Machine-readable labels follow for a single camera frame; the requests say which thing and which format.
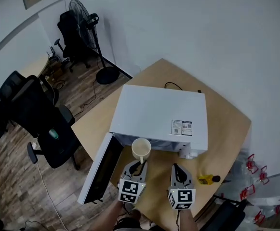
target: wooden floor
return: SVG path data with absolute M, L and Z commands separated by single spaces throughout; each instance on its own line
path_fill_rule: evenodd
M 93 82 L 98 72 L 97 61 L 93 58 L 91 68 L 84 65 L 75 66 L 74 72 L 66 71 L 62 77 L 65 85 L 59 90 L 56 104 L 66 105 L 73 115 L 80 112 L 85 103 L 94 99 Z M 94 82 L 97 98 L 85 106 L 84 112 L 75 117 L 80 119 L 86 112 L 96 106 L 109 94 L 122 86 L 129 79 L 120 74 L 117 81 L 109 85 Z M 13 230 L 24 227 L 26 220 L 39 221 L 49 230 L 63 229 L 57 214 L 47 197 L 37 165 L 32 164 L 27 154 L 27 143 L 36 141 L 23 128 L 8 125 L 8 133 L 0 139 L 0 219 L 5 229 Z M 52 169 L 43 156 L 38 156 L 39 167 L 45 185 L 69 231 L 86 231 L 92 221 L 109 203 L 117 198 L 117 190 L 108 187 L 103 203 L 80 205 L 77 198 L 84 184 L 92 160 L 80 147 L 75 158 L 81 169 L 76 171 L 71 161 L 57 169 Z M 38 224 L 28 223 L 31 227 L 42 230 Z

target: yellow object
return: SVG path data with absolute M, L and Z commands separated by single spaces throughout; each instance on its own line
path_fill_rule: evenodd
M 202 185 L 211 185 L 214 182 L 219 182 L 220 181 L 220 176 L 216 175 L 201 175 L 198 177 L 198 180 L 200 184 Z

